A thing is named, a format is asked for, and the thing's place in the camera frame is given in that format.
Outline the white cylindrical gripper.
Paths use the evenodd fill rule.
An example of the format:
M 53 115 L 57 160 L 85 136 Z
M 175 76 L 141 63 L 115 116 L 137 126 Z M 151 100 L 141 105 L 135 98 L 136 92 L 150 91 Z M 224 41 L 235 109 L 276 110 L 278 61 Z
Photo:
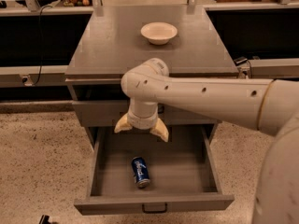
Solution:
M 129 110 L 116 123 L 114 133 L 129 131 L 133 127 L 140 130 L 150 129 L 150 133 L 167 142 L 169 131 L 161 119 L 158 119 L 158 104 L 130 99 Z

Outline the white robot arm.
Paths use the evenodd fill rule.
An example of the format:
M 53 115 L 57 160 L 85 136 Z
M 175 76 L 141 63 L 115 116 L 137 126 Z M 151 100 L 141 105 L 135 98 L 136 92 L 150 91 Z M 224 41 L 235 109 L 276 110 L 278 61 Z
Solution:
M 130 98 L 115 131 L 150 130 L 168 140 L 158 105 L 171 105 L 272 135 L 261 169 L 252 224 L 299 224 L 299 83 L 273 79 L 170 77 L 152 58 L 127 71 L 121 88 Z

